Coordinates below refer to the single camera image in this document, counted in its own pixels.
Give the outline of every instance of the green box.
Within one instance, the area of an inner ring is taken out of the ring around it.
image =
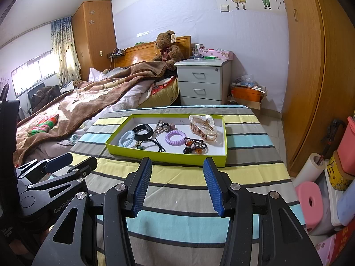
[[[140,124],[150,124],[150,126],[155,128],[155,125],[159,120],[163,120],[165,123],[175,123],[178,130],[182,130],[187,137],[194,139],[201,139],[200,137],[194,135],[189,129],[189,116],[191,114],[133,114],[129,116],[111,135],[111,137],[106,141],[106,146],[108,151],[113,155],[120,155],[125,157],[132,157],[137,159],[142,159],[144,157],[149,157],[152,161],[166,162],[173,164],[186,164],[186,165],[196,165],[202,166],[203,162],[207,157],[212,157],[214,163],[217,167],[224,167],[227,160],[227,134],[225,131],[224,117],[221,115],[211,115],[216,124],[218,134],[215,142],[208,142],[208,152],[205,154],[183,154],[183,146],[169,146],[166,144],[164,135],[161,133],[158,137],[158,141],[166,149],[166,153],[158,152],[158,147],[152,147],[150,150],[139,150],[136,147],[124,148],[115,145],[126,131],[132,130],[134,127]],[[169,153],[169,150],[177,150],[181,153]]]

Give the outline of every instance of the patterned curtain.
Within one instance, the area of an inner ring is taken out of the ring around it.
[[[81,67],[75,51],[71,17],[53,21],[51,25],[52,47],[59,60],[59,87],[62,88],[70,81],[80,80]]]

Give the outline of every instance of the metal screw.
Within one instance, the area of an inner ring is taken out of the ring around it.
[[[76,197],[81,200],[84,199],[86,197],[86,193],[85,192],[79,192]]]
[[[237,183],[233,183],[230,185],[230,189],[232,190],[240,190],[240,185]]]
[[[123,191],[126,189],[126,185],[125,184],[118,184],[118,185],[116,185],[115,189],[117,191]]]
[[[272,192],[270,193],[270,197],[271,197],[271,198],[274,198],[274,199],[277,199],[278,197],[280,197],[280,194],[277,193],[277,192],[275,192],[275,191],[272,191]]]

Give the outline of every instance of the window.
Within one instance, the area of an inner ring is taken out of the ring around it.
[[[59,63],[52,50],[24,63],[11,72],[16,97],[58,72]]]

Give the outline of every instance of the hair accessory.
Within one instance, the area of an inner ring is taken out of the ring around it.
[[[177,140],[177,141],[170,140],[170,138],[174,135],[179,135],[182,137],[182,139]],[[185,137],[186,137],[186,135],[184,132],[179,131],[179,130],[173,130],[165,135],[165,142],[167,142],[171,146],[181,146],[181,145],[184,145],[184,143],[185,143],[185,141],[184,141]]]
[[[123,134],[121,136],[120,140],[118,141],[118,145],[120,147],[127,148],[129,145],[132,144],[132,142],[134,140],[134,135],[135,135],[134,131],[127,131],[125,134]]]
[[[141,130],[147,130],[147,133],[137,134]],[[136,128],[134,128],[133,131],[135,133],[134,139],[137,141],[147,140],[147,139],[151,138],[154,134],[153,129],[148,124],[139,125]]]
[[[143,141],[137,141],[136,143],[136,148],[138,150],[144,150],[143,146],[142,146],[142,142],[145,142],[145,141],[150,141],[150,142],[153,142],[154,144],[156,144],[158,147],[159,147],[159,151],[158,152],[162,152],[164,153],[165,152],[165,149],[163,148],[163,146],[158,142],[157,138],[154,140],[152,139],[145,139]]]
[[[217,138],[217,128],[211,115],[196,116],[190,115],[191,131],[199,135],[205,141],[214,141]]]
[[[155,127],[154,132],[156,133],[156,135],[159,135],[162,132],[170,132],[175,129],[176,129],[175,124],[173,123],[168,124],[168,123],[164,123],[163,120],[159,120]]]
[[[183,140],[186,145],[183,150],[184,154],[191,154],[192,151],[196,151],[197,154],[202,154],[202,150],[207,148],[207,145],[203,140],[191,139],[188,137],[185,137]]]

